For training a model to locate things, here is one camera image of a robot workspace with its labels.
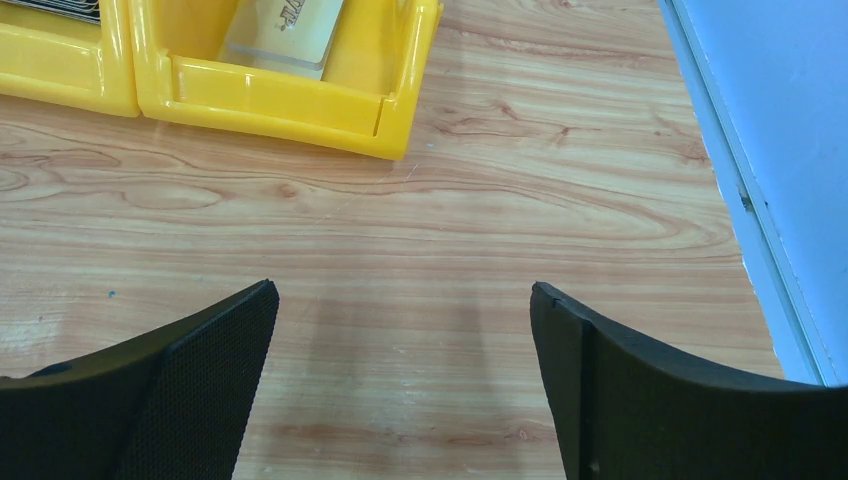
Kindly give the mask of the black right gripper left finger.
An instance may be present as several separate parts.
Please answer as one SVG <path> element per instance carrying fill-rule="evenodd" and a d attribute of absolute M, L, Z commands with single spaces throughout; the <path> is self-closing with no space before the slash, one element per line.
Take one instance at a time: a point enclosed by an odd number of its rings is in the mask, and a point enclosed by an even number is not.
<path fill-rule="evenodd" d="M 5 479 L 228 479 L 279 308 L 260 281 L 109 348 L 1 381 Z"/>

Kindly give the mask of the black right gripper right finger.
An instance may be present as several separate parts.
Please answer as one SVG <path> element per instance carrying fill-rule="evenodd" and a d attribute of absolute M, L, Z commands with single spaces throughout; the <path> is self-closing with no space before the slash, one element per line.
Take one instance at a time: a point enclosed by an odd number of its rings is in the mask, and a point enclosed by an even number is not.
<path fill-rule="evenodd" d="M 847 391 L 754 374 L 532 288 L 541 378 L 569 479 L 843 479 Z"/>

